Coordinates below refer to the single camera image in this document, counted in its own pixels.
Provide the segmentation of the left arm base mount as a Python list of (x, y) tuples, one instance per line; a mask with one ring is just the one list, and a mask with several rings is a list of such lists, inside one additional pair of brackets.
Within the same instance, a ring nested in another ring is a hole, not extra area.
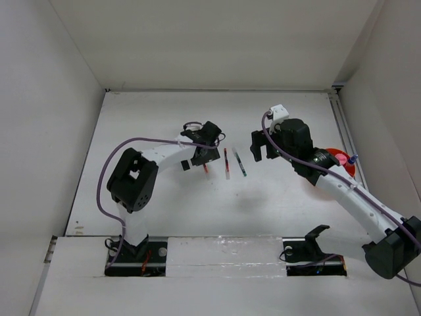
[(110, 277), (165, 277), (166, 258), (168, 253), (167, 237), (146, 237), (138, 246), (123, 242), (118, 250), (121, 236), (118, 239), (107, 238), (105, 247), (108, 250), (105, 275)]

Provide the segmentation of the aluminium side rail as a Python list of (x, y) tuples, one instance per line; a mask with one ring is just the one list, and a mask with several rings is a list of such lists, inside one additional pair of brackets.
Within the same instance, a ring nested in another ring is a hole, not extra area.
[(357, 150), (354, 145), (347, 120), (345, 118), (345, 112), (341, 105), (341, 100), (339, 98), (339, 92), (342, 87), (343, 86), (338, 85), (332, 86), (328, 92), (328, 97), (335, 117), (337, 128), (339, 130), (339, 135), (343, 144), (344, 151), (346, 151), (350, 156), (353, 156), (357, 154)]

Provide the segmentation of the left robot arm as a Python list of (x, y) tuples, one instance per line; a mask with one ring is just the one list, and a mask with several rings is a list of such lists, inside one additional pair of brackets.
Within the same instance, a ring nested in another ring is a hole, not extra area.
[(111, 262), (139, 262), (147, 251), (149, 235), (145, 207), (151, 201), (156, 179), (162, 171), (180, 164), (183, 170), (219, 159), (218, 145), (225, 138), (214, 123), (189, 122), (173, 140), (152, 139), (156, 147), (138, 151), (126, 140), (112, 151), (123, 153), (107, 182), (119, 215), (112, 219), (122, 225), (117, 242), (107, 242)]

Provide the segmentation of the green pen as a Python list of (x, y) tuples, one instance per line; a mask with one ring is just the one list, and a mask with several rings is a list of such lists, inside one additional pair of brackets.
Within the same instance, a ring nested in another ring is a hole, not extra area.
[(235, 157), (235, 159), (236, 159), (236, 161), (237, 161), (237, 163), (239, 165), (239, 168), (241, 170), (242, 175), (244, 177), (246, 177), (247, 176), (247, 172), (245, 170), (245, 167), (243, 166), (242, 160), (241, 160), (241, 158), (239, 156), (239, 153), (237, 152), (237, 149), (235, 147), (233, 147), (232, 148), (232, 151), (233, 151), (233, 155), (234, 155), (234, 157)]

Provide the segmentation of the orange round organizer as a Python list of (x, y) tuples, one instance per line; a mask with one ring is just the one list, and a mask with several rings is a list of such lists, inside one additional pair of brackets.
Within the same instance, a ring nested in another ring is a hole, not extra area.
[(350, 158), (348, 154), (338, 149), (317, 149), (308, 162), (324, 170), (311, 169), (308, 181), (340, 202), (352, 196), (358, 183), (355, 180), (355, 164), (340, 165), (335, 158), (337, 154), (343, 154)]

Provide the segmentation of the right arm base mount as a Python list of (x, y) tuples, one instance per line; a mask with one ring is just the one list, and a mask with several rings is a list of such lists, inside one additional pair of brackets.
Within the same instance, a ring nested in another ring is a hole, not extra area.
[(321, 224), (304, 237), (282, 238), (283, 249), (278, 258), (286, 264), (288, 277), (347, 276), (343, 256), (324, 253), (316, 240), (329, 228)]

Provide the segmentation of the blue spray bottle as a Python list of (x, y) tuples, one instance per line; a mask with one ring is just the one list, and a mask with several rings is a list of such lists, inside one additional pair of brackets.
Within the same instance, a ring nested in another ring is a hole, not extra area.
[(354, 165), (356, 163), (357, 159), (358, 159), (358, 155), (354, 154), (354, 155), (350, 156), (350, 158), (348, 158), (347, 163), (349, 165)]

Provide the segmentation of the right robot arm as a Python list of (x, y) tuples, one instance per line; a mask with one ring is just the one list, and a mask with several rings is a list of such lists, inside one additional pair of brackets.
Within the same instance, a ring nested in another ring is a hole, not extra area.
[(358, 255), (380, 277), (399, 278), (401, 271), (420, 256), (420, 218), (404, 217), (375, 198), (334, 155), (313, 146), (309, 127), (301, 119), (273, 120), (267, 126), (266, 121), (272, 117), (263, 114), (261, 129), (251, 133), (254, 160), (262, 160), (261, 148), (265, 147), (267, 159), (286, 160), (298, 176), (328, 193), (371, 239), (358, 246)]

